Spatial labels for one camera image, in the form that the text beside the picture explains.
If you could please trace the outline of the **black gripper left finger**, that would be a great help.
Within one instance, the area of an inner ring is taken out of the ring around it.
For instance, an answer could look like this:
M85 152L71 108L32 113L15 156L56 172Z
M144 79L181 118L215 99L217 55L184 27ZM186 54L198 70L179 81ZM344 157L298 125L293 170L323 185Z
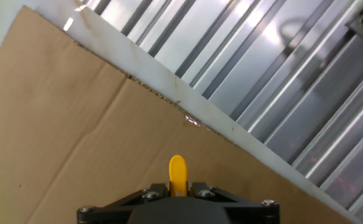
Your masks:
M171 196L166 184L152 184L148 189L138 190L104 207L86 205L76 211L77 223L127 223L132 212L156 200Z

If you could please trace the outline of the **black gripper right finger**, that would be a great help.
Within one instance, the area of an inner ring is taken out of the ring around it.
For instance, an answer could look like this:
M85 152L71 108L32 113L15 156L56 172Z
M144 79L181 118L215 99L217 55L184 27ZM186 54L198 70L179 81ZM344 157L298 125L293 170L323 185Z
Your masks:
M280 204L274 200L251 202L204 182L193 182L188 188L188 196L216 205L224 214L215 212L213 208L210 208L209 214L227 217L230 223L280 223Z

